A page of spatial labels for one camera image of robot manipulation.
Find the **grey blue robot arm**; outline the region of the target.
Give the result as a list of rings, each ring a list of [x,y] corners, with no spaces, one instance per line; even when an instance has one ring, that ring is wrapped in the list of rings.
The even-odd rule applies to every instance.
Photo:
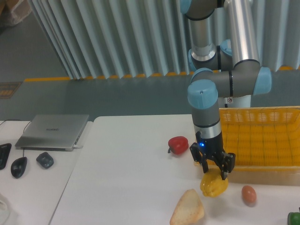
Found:
[[[219,98],[238,98],[270,92],[269,68],[262,67],[255,38],[249,0],[182,0],[181,13],[189,20],[194,70],[187,98],[192,110],[196,142],[190,146],[195,162],[204,172],[208,160],[220,169],[223,180],[234,169],[235,154],[223,148]],[[214,45],[210,19],[215,9],[224,8],[230,27],[230,50]]]

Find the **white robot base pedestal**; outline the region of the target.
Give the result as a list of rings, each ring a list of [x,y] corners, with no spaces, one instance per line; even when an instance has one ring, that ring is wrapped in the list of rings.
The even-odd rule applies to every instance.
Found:
[[[218,105],[220,108],[249,108],[251,106],[251,96],[219,97]]]

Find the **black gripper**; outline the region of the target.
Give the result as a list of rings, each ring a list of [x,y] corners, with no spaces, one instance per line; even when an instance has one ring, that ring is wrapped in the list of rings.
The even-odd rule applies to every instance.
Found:
[[[224,151],[222,132],[208,139],[202,138],[199,131],[195,135],[197,142],[189,147],[194,162],[199,163],[206,173],[209,170],[207,159],[214,161],[221,171],[222,180],[226,180],[235,167],[236,155]]]

